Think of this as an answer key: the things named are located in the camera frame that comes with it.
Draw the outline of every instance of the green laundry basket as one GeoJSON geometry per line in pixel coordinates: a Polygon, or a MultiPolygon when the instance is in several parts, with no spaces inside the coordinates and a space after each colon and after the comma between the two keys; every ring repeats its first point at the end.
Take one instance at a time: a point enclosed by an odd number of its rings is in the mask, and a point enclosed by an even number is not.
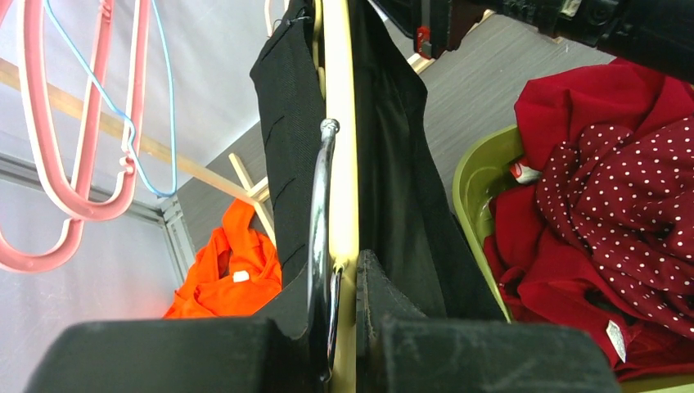
{"type": "MultiPolygon", "coordinates": [[[[512,315],[503,304],[496,282],[484,256],[484,239],[494,232],[489,202],[503,191],[518,185],[509,167],[523,156],[523,145],[515,125],[479,140],[460,160],[453,177],[453,206],[472,254],[487,284],[509,322],[512,315]]],[[[645,377],[621,384],[624,392],[694,392],[694,375],[645,377]]]]}

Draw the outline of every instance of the clothing tag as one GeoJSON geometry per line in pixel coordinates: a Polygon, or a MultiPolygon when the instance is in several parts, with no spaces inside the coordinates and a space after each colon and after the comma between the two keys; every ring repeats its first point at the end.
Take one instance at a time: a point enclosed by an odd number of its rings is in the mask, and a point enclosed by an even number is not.
{"type": "Polygon", "coordinates": [[[234,282],[248,281],[248,280],[250,280],[250,274],[248,274],[248,272],[246,272],[245,270],[241,270],[239,272],[234,272],[233,280],[234,280],[234,282]]]}
{"type": "Polygon", "coordinates": [[[615,347],[617,355],[622,359],[622,363],[627,362],[627,349],[624,347],[624,336],[622,336],[622,329],[620,325],[610,321],[607,324],[607,336],[612,341],[612,346],[615,347]]]}

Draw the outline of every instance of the wooden stick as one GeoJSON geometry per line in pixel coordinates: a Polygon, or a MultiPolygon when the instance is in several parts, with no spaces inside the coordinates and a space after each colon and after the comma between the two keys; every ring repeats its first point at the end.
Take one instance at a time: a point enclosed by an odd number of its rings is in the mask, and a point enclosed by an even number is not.
{"type": "MultiPolygon", "coordinates": [[[[16,65],[0,58],[0,83],[6,84],[11,88],[20,90],[19,69],[16,65]]],[[[82,110],[84,102],[77,97],[74,97],[67,92],[49,84],[48,99],[51,106],[67,114],[75,119],[82,119],[82,110]]],[[[123,137],[123,122],[106,113],[101,113],[100,129],[102,132],[119,140],[123,137]]],[[[155,139],[142,135],[140,142],[140,151],[155,157],[166,163],[171,162],[171,149],[157,142],[155,139]]],[[[255,200],[250,197],[249,193],[238,184],[216,174],[215,172],[197,164],[195,161],[177,155],[178,169],[182,172],[192,175],[203,183],[217,188],[219,191],[225,192],[232,197],[238,198],[246,203],[254,203],[255,200]]]]}
{"type": "MultiPolygon", "coordinates": [[[[229,160],[232,162],[232,166],[234,167],[234,170],[237,172],[237,175],[239,177],[239,180],[241,181],[241,184],[243,184],[243,187],[246,189],[247,192],[250,192],[250,194],[252,194],[253,192],[251,190],[255,186],[253,185],[253,181],[250,179],[250,176],[248,175],[246,167],[241,162],[241,159],[236,154],[232,153],[229,155],[229,160]]],[[[263,180],[261,180],[261,182],[263,181],[265,182],[264,188],[268,189],[268,177],[266,176],[263,180]]],[[[265,207],[265,204],[263,202],[264,200],[260,200],[254,197],[252,205],[255,208],[255,214],[258,215],[260,223],[263,225],[263,228],[265,228],[265,232],[268,234],[270,241],[272,241],[273,244],[277,244],[275,242],[275,223],[273,219],[270,218],[270,213],[268,212],[268,209],[265,207]]]]}

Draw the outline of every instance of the orange shirt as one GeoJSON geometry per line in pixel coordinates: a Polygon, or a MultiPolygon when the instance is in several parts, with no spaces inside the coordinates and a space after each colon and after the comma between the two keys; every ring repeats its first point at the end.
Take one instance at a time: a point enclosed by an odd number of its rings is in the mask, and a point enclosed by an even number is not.
{"type": "Polygon", "coordinates": [[[280,292],[277,250],[267,236],[249,228],[254,215],[245,202],[229,206],[164,318],[252,315],[280,292]]]}

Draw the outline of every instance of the red clothing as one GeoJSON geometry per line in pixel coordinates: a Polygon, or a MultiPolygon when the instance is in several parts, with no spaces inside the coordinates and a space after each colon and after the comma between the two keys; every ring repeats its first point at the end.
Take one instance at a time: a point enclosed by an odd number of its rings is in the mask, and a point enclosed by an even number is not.
{"type": "Polygon", "coordinates": [[[277,250],[267,236],[249,228],[254,215],[253,206],[232,203],[164,318],[252,315],[280,292],[277,250]]]}
{"type": "Polygon", "coordinates": [[[588,332],[621,379],[694,372],[692,114],[689,86],[624,61],[530,81],[516,104],[543,175],[495,201],[485,254],[516,320],[588,332]]]}

